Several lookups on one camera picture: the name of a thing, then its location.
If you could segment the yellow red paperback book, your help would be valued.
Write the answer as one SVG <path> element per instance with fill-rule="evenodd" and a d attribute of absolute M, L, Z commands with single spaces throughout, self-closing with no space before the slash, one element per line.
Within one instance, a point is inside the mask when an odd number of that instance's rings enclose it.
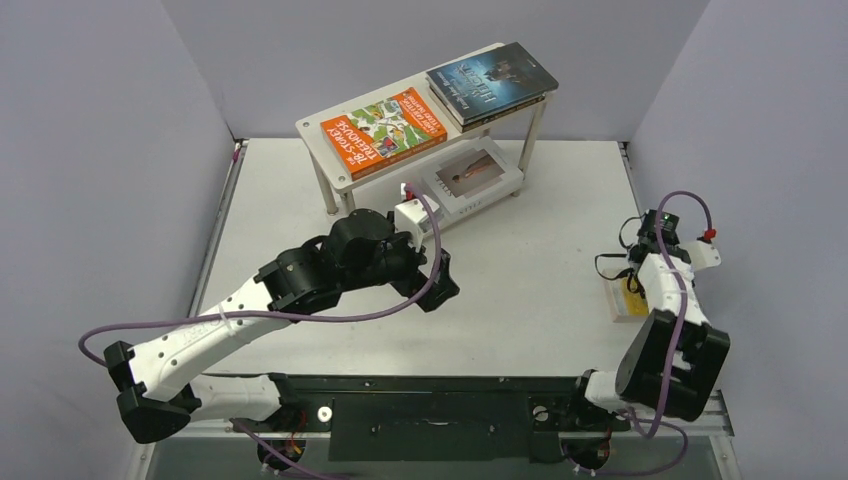
<path fill-rule="evenodd" d="M 631 269 L 603 269 L 600 273 L 614 323 L 642 323 L 649 314 L 647 302 Z"/>

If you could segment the white style magazine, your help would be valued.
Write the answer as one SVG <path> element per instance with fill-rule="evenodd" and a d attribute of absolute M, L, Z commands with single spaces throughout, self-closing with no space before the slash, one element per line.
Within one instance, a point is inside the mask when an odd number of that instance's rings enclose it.
<path fill-rule="evenodd" d="M 499 145 L 483 137 L 436 155 L 420 170 L 420 180 L 444 217 L 458 220 L 514 193 L 524 174 Z"/>

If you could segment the orange 78-storey treehouse book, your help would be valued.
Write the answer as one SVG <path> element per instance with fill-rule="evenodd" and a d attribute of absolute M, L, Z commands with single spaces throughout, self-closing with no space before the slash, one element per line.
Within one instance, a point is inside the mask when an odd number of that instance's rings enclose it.
<path fill-rule="evenodd" d="M 414 88 L 325 120 L 321 129 L 353 180 L 447 140 L 445 126 Z"/>

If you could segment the dark blue paperback book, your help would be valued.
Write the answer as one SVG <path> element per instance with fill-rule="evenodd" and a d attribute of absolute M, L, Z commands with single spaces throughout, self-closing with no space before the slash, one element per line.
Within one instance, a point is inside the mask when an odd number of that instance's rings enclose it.
<path fill-rule="evenodd" d="M 513 42 L 426 72 L 429 85 L 456 96 L 526 98 L 554 92 L 559 82 L 520 43 Z"/>

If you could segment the black blue treehouse book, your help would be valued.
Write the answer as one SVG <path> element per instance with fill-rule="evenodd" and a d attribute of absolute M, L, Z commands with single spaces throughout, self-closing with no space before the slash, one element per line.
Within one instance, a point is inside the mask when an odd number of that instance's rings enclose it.
<path fill-rule="evenodd" d="M 510 100 L 507 95 L 501 95 L 493 100 L 491 96 L 462 97 L 445 94 L 433 85 L 429 86 L 429 90 L 449 114 L 452 124 L 461 132 L 474 130 L 497 119 L 512 115 L 545 101 L 547 97 L 546 93 L 540 93 L 535 96 Z"/>

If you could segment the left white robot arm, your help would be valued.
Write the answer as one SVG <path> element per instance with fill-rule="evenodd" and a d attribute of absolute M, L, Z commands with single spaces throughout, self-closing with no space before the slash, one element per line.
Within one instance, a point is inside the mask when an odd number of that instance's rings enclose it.
<path fill-rule="evenodd" d="M 291 427 L 298 396 L 281 374 L 229 376 L 208 368 L 253 341 L 338 305 L 347 292 L 389 285 L 424 312 L 457 296 L 450 254 L 438 250 L 430 273 L 421 230 L 393 214 L 357 209 L 328 234 L 280 253 L 236 292 L 153 340 L 118 341 L 104 351 L 124 426 L 139 444 L 162 441 L 196 421 L 222 419 Z"/>

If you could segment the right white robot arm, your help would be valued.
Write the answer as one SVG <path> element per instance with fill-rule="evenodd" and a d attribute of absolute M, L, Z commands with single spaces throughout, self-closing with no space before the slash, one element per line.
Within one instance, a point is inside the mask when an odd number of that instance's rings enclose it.
<path fill-rule="evenodd" d="M 578 427 L 636 405 L 696 420 L 730 350 L 729 335 L 711 325 L 695 291 L 696 273 L 722 262 L 714 230 L 681 242 L 678 216 L 648 210 L 639 219 L 621 255 L 627 268 L 603 278 L 644 302 L 644 321 L 616 371 L 586 371 L 565 398 L 565 416 Z"/>

